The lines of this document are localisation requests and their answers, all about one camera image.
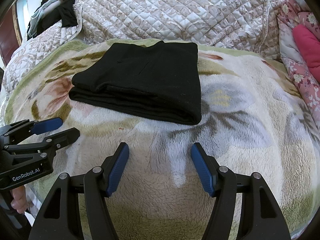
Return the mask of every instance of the human hand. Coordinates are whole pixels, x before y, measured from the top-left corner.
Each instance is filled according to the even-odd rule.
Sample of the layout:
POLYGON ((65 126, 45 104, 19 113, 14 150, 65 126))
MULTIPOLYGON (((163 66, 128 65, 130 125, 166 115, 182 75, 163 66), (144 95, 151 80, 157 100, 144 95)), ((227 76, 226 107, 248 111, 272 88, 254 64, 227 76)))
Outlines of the human hand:
POLYGON ((13 197, 11 206, 16 209, 19 214, 23 214, 28 207, 26 188, 24 186, 15 188, 11 191, 11 195, 13 197))

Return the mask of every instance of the quilted bedspread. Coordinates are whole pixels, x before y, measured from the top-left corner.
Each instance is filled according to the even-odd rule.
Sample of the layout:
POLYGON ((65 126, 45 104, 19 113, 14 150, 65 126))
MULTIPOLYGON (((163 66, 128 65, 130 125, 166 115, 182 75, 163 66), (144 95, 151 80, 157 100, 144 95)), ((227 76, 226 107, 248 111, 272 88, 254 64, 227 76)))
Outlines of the quilted bedspread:
MULTIPOLYGON (((112 39, 90 47, 70 41, 19 83, 6 109, 7 123, 59 116, 63 126, 54 132, 76 127, 81 134, 57 151, 54 172, 30 188, 42 202, 60 173, 86 173, 123 141, 130 157, 117 191, 106 200, 119 239, 198 240, 214 205, 191 160, 190 148, 198 141, 233 172, 260 172, 295 237, 319 207, 320 139, 283 64, 252 52, 198 45, 198 125, 155 121, 70 100, 73 75, 92 66, 113 43, 148 47, 158 41, 112 39)), ((26 143, 48 135, 32 136, 26 143)), ((236 239, 240 203, 238 196, 230 240, 236 239)), ((80 212, 85 239, 91 239, 83 196, 80 212)))
POLYGON ((111 38, 185 40, 279 59, 283 0, 76 0, 93 43, 111 38))

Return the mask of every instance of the bed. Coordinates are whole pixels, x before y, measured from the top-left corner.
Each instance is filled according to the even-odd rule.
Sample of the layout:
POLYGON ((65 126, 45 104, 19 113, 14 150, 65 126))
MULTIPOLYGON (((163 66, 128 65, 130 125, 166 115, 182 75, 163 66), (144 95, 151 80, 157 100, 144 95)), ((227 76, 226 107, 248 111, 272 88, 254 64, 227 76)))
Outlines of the bed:
MULTIPOLYGON (((201 140, 203 145, 214 149, 211 154, 219 158, 220 163, 235 172, 265 172, 292 239, 298 237, 319 207, 319 125, 287 69, 273 61, 282 56, 276 16, 283 9, 283 2, 76 0, 79 25, 65 29, 57 23, 39 38, 25 43, 13 55, 4 75, 7 98, 3 102, 2 116, 5 122, 60 116, 65 121, 62 129, 76 126, 85 134, 79 145, 61 150, 52 176, 30 185, 37 201, 43 201, 59 173, 80 174, 86 171, 89 161, 90 167, 98 165, 105 156, 112 154, 114 145, 126 140, 135 148, 133 159, 124 175, 118 199, 109 202, 115 227, 122 232, 120 238, 150 239, 146 232, 151 230, 153 239, 163 239, 163 235, 173 239, 200 239, 213 201, 204 194, 198 195, 200 184, 190 166, 188 145, 201 140), (75 40, 81 30, 84 39, 75 40), (60 73, 56 68, 70 62, 74 53, 91 65, 93 61, 85 55, 99 55, 113 42, 125 39, 141 40, 135 42, 144 46, 156 42, 154 39, 197 43, 202 89, 208 91, 208 94, 203 93, 204 105, 208 105, 203 115, 211 116, 211 121, 205 118, 202 126, 193 129, 164 125, 156 131, 159 123, 127 119, 105 109, 69 102, 70 82, 68 78, 61 80, 61 76, 72 76, 75 71, 67 68, 60 73), (55 75, 57 82, 38 94, 34 84, 39 84, 39 78, 46 79, 50 75, 55 75), (219 84, 222 89, 208 88, 211 83, 219 84), (45 95, 45 102, 39 101, 41 95, 45 95), (233 99, 229 107, 223 107, 226 98, 233 99), (111 127, 108 131, 99 125, 106 119, 111 127), (90 122, 95 122, 94 127, 90 127, 90 122), (145 125, 149 135, 139 128, 145 125), (224 140, 226 135, 232 135, 232 143, 224 140), (145 142, 141 141, 142 137, 146 138, 145 142), (151 150, 142 147, 143 143, 151 150), (141 200, 148 195, 154 200, 141 200)), ((239 209, 230 239, 235 236, 237 215, 239 209)))

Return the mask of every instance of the fleece blanket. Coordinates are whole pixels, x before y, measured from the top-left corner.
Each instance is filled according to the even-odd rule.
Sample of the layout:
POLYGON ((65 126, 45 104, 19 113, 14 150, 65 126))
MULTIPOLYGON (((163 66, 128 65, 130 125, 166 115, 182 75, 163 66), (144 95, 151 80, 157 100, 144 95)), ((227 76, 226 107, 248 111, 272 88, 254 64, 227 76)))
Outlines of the fleece blanket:
MULTIPOLYGON (((130 157, 117 192, 106 199, 120 239, 201 239, 214 199, 202 189, 190 148, 207 153, 236 173, 260 172, 277 199, 294 237, 319 206, 319 133, 283 64, 258 54, 199 45, 202 120, 179 125, 71 101, 75 73, 97 62, 115 42, 151 46, 158 40, 109 40, 88 47, 68 42, 19 83, 5 120, 59 116, 58 130, 76 127, 81 136, 57 151, 54 172, 29 184, 42 202, 62 172, 82 174, 114 153, 120 142, 130 157)), ((41 141, 43 136, 26 142, 41 141)), ((236 238, 240 196, 230 239, 236 238)), ((90 239, 80 199, 86 239, 90 239)))
POLYGON ((319 39, 320 25, 304 0, 285 0, 277 18, 281 59, 320 130, 320 85, 310 73, 292 35, 292 29, 302 24, 319 39))

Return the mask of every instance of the black clothing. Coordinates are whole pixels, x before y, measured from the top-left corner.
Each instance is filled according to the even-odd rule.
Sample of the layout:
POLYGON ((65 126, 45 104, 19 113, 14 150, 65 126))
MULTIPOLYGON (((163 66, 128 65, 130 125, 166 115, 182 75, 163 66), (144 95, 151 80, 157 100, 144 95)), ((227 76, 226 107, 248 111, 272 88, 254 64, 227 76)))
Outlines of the black clothing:
MULTIPOLYGON (((44 17, 40 22, 39 26, 42 26, 42 32, 50 28, 52 25, 62 20, 62 28, 77 26, 78 22, 76 15, 73 11, 73 5, 76 0, 68 0, 64 4, 55 8, 50 14, 44 17)), ((37 34, 39 35, 41 29, 38 28, 37 34)))
POLYGON ((115 43, 72 78, 71 100, 149 119, 181 124, 201 121, 195 43, 160 41, 151 47, 115 43))

